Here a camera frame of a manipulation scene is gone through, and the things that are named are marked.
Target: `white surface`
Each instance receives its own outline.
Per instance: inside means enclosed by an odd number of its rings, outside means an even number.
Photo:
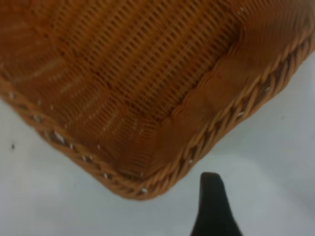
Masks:
[[[1,236],[189,235],[204,171],[221,174],[245,236],[315,235],[315,55],[182,181],[145,202],[113,195],[0,101]]]

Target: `black object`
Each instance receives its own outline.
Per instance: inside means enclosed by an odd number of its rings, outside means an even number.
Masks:
[[[242,236],[216,173],[201,175],[199,211],[191,236]]]

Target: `brown wicker basket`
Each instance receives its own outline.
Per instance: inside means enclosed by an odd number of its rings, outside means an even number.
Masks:
[[[116,194],[168,190],[288,83],[315,0],[2,0],[0,94]]]

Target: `woven basket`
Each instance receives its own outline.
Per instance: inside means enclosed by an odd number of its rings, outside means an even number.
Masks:
[[[131,199],[167,191],[315,48],[315,0],[0,2],[2,98]]]

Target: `black pointed object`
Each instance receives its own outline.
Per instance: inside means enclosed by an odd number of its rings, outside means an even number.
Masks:
[[[200,177],[199,211],[191,236],[242,236],[224,183],[216,173],[202,173]]]

